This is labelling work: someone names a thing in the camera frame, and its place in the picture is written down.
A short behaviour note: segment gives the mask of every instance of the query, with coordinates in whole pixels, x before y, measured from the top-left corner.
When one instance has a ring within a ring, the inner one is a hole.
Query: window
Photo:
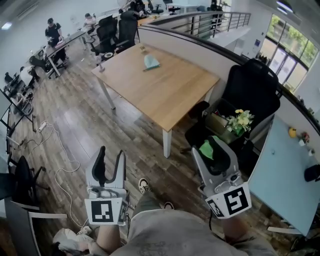
[[[282,31],[284,30],[286,22],[276,15],[272,15],[271,22],[266,35],[273,40],[279,42]]]
[[[302,62],[310,68],[318,52],[319,52],[318,48],[316,48],[312,42],[308,41],[308,43],[306,44],[305,50],[301,56]]]
[[[306,73],[307,70],[300,63],[297,63],[284,86],[293,93],[305,77]]]
[[[271,59],[277,49],[277,45],[270,41],[268,38],[265,38],[261,47],[260,52],[263,56]]]
[[[279,83],[294,92],[319,49],[299,30],[273,14],[260,53],[269,59],[268,65]]]
[[[302,33],[300,33],[293,26],[286,23],[279,42],[286,49],[300,58],[302,52],[306,47],[307,41],[308,39]]]

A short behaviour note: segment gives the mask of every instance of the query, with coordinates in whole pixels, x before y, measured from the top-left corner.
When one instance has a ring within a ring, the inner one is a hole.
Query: black shirt
[[[60,26],[59,23],[54,23],[52,27],[48,26],[45,29],[45,36],[46,37],[52,37],[52,38],[54,38],[56,40],[59,39],[60,34],[59,34],[58,29],[60,29],[60,28],[61,28],[61,26]]]

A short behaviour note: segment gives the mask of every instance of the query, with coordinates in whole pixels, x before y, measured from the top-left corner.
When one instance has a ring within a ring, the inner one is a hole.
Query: wooden floor
[[[84,198],[88,196],[85,180],[86,164],[103,145],[106,147],[105,164],[108,176],[113,173],[119,151],[125,152],[127,177],[125,187],[130,191],[132,208],[141,197],[138,181],[145,177],[150,181],[152,190],[161,203],[171,201],[177,209],[193,213],[208,222],[210,212],[197,191],[200,182],[194,175],[192,158],[190,155],[181,155],[179,151],[180,148],[188,146],[184,133],[193,122],[185,117],[173,129],[171,156],[166,159],[163,155],[162,130],[108,88],[116,106],[115,110],[110,109],[97,79],[91,74],[95,64],[89,53],[83,51],[76,42],[68,49],[67,55],[70,64],[62,71],[61,77],[49,80],[39,71],[39,75],[44,79],[34,90],[32,104],[33,114],[36,115],[35,127],[38,128],[44,120],[54,125],[70,160],[78,160],[81,164],[76,172],[60,171],[57,175],[59,184],[72,196],[71,212],[77,223],[82,226],[87,219],[84,205]],[[10,123],[16,118],[12,114]],[[42,132],[43,137],[46,139],[50,132],[51,128],[46,127]],[[17,141],[23,139],[41,141],[40,133],[33,133],[31,123],[26,119],[17,126],[12,137]],[[21,155],[27,158],[34,146],[35,143],[32,141],[26,149],[24,146],[21,149],[12,149],[14,158],[17,160]],[[44,144],[34,149],[28,162],[35,169],[44,166],[47,170],[41,173],[38,179],[40,184],[51,188],[49,192],[38,189],[41,211],[69,215],[70,198],[56,184],[55,174],[59,168],[71,171],[77,164],[69,163],[57,134],[52,133]],[[284,225],[284,227],[286,225],[280,224],[280,219],[273,214],[267,218],[263,212],[268,211],[264,211],[264,206],[257,199],[252,198],[252,202],[252,209],[247,211],[243,218],[254,231],[271,242],[279,255],[287,255],[295,236],[278,235],[267,231],[269,225]],[[70,228],[75,232],[80,229],[70,217],[63,221],[37,220],[34,226],[44,255],[49,254],[52,238],[60,228]],[[222,236],[218,220],[212,221],[212,229]],[[121,229],[124,240],[126,234],[126,228]]]

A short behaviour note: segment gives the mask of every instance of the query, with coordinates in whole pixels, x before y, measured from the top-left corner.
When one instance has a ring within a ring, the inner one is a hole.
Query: light blue cloth
[[[144,56],[145,71],[160,67],[159,61],[151,54]]]

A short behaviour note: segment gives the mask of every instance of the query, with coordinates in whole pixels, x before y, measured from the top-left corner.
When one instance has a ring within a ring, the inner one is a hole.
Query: door
[[[272,58],[272,61],[269,65],[269,68],[277,74],[279,68],[281,67],[282,63],[284,62],[287,56],[286,51],[278,48]]]
[[[285,59],[282,67],[277,74],[280,84],[283,84],[287,80],[288,76],[296,66],[296,63],[297,62],[290,56]]]

